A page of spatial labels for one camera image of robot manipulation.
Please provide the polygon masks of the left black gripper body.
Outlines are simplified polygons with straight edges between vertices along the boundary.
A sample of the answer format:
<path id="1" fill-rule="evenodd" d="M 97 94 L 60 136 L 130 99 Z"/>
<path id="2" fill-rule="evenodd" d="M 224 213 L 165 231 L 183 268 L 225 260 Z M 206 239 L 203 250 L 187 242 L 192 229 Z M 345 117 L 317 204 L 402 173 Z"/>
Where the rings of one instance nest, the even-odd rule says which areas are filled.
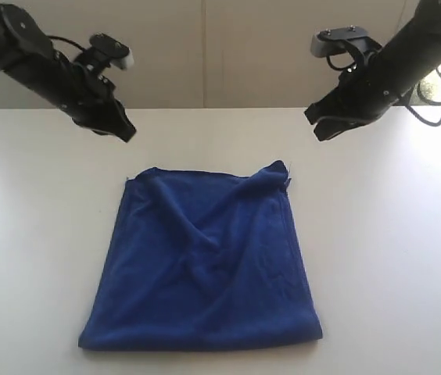
<path id="1" fill-rule="evenodd" d="M 79 127 L 106 134 L 105 115 L 124 109 L 114 97 L 114 85 L 105 77 L 91 74 L 84 66 L 58 58 L 53 63 L 49 101 Z"/>

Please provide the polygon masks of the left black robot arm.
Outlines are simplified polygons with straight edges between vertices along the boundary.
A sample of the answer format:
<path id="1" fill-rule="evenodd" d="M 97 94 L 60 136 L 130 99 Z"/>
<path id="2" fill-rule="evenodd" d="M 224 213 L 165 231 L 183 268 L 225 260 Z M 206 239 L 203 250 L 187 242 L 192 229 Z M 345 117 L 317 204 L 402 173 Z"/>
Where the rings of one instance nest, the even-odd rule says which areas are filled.
<path id="1" fill-rule="evenodd" d="M 128 70 L 134 63 L 129 47 L 104 33 L 90 37 L 89 47 L 69 60 L 54 46 L 23 8 L 0 3 L 0 73 L 43 98 L 79 127 L 130 141 L 136 129 L 115 84 L 104 70 Z"/>

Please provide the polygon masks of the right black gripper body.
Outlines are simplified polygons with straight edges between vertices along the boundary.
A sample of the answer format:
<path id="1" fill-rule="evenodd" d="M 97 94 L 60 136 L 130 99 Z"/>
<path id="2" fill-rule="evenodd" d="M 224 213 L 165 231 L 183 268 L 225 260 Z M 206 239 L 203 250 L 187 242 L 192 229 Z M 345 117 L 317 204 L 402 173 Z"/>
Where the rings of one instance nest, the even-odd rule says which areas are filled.
<path id="1" fill-rule="evenodd" d="M 403 93 L 404 61 L 370 58 L 367 66 L 345 75 L 325 97 L 336 98 L 344 119 L 357 119 L 367 125 L 397 103 Z"/>

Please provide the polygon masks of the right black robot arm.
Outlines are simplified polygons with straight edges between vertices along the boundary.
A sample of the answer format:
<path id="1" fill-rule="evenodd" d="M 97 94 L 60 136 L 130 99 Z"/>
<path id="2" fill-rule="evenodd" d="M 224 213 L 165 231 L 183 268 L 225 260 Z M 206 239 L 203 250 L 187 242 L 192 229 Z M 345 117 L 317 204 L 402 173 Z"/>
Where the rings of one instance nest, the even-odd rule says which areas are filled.
<path id="1" fill-rule="evenodd" d="M 410 106 L 420 81 L 441 65 L 441 1 L 421 1 L 413 17 L 385 45 L 362 27 L 323 30 L 313 36 L 313 56 L 349 54 L 336 67 L 339 82 L 304 112 L 319 141 L 331 140 L 380 119 L 394 105 Z"/>

